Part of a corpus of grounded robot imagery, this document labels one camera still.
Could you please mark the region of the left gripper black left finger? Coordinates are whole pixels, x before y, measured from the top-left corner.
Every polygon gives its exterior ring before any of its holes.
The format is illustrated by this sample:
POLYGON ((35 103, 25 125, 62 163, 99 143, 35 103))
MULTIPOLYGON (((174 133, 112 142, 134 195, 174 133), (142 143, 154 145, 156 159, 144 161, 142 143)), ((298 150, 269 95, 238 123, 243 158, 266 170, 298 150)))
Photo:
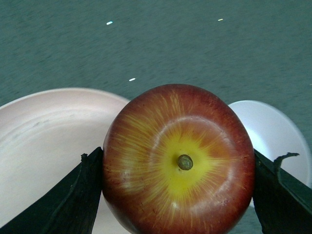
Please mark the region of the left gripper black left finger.
POLYGON ((98 147, 43 197, 1 227, 2 234, 90 234, 101 194, 98 147))

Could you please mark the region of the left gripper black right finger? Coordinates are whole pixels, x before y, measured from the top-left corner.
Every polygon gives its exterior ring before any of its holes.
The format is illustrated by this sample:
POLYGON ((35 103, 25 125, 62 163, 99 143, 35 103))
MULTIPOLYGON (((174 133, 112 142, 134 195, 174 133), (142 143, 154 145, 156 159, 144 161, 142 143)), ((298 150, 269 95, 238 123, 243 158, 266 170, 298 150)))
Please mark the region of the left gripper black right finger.
POLYGON ((281 168, 286 153, 270 161, 255 150, 253 203, 264 234, 310 234, 312 189, 281 168))

